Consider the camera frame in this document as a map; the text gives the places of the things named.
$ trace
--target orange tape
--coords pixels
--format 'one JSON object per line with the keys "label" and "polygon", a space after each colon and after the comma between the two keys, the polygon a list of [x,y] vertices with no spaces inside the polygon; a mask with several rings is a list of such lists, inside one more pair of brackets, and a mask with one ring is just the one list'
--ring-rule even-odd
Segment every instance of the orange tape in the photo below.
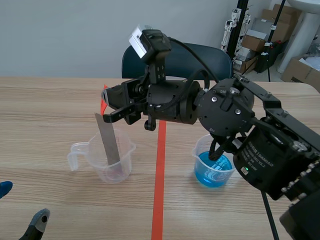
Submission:
{"label": "orange tape", "polygon": [[164,225],[166,131],[165,121],[159,121],[158,149],[156,154],[155,183],[151,240],[162,240]]}
{"label": "orange tape", "polygon": [[105,101],[101,98],[101,100],[100,100],[100,114],[101,114],[101,116],[104,115],[107,106],[108,106],[108,105],[107,105],[107,104],[105,103]]}

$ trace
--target chair backrest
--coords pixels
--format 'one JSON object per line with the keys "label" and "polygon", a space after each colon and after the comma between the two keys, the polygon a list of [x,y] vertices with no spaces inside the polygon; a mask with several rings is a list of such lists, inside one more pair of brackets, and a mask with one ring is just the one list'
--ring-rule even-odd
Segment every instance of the chair backrest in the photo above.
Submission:
{"label": "chair backrest", "polygon": [[[185,43],[191,48],[216,74],[218,80],[231,78],[233,64],[225,52],[220,49],[192,43]],[[172,42],[171,52],[165,58],[165,73],[167,76],[188,78],[192,73],[204,67],[190,52]],[[146,65],[141,61],[132,46],[129,46],[122,57],[122,78],[135,79],[145,74]]]}

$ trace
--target measuring cup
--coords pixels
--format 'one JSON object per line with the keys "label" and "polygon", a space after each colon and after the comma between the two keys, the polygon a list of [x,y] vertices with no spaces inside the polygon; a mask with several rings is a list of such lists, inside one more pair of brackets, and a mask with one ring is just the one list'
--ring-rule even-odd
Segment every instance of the measuring cup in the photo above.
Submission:
{"label": "measuring cup", "polygon": [[120,161],[108,165],[104,144],[100,132],[97,132],[88,142],[78,142],[71,146],[67,155],[71,171],[78,169],[78,155],[83,155],[102,181],[115,184],[125,180],[132,169],[131,155],[136,145],[124,131],[115,129],[114,134]]}
{"label": "measuring cup", "polygon": [[234,155],[224,153],[217,161],[209,160],[209,150],[213,137],[205,135],[201,137],[195,148],[192,150],[192,155],[195,157],[194,173],[200,183],[210,188],[216,188],[224,185],[230,176],[235,171],[233,163]]}

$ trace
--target sink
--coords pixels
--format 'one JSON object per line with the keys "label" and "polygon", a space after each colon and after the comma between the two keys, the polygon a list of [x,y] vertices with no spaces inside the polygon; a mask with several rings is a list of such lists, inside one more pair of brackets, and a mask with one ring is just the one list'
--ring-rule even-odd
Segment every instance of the sink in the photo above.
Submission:
{"label": "sink", "polygon": [[320,0],[287,0],[295,9],[306,13],[320,14]]}
{"label": "sink", "polygon": [[295,36],[290,39],[277,71],[286,70],[293,57],[307,53],[320,26],[320,0],[287,0],[296,9],[303,11],[303,20]]}

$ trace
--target cup handle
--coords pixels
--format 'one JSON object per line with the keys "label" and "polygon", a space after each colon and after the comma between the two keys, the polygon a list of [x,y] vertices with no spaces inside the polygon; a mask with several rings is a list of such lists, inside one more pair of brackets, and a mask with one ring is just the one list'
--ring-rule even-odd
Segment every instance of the cup handle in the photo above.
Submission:
{"label": "cup handle", "polygon": [[71,171],[76,171],[78,165],[78,155],[87,155],[89,152],[89,142],[78,142],[71,146],[70,152],[67,155],[68,163]]}

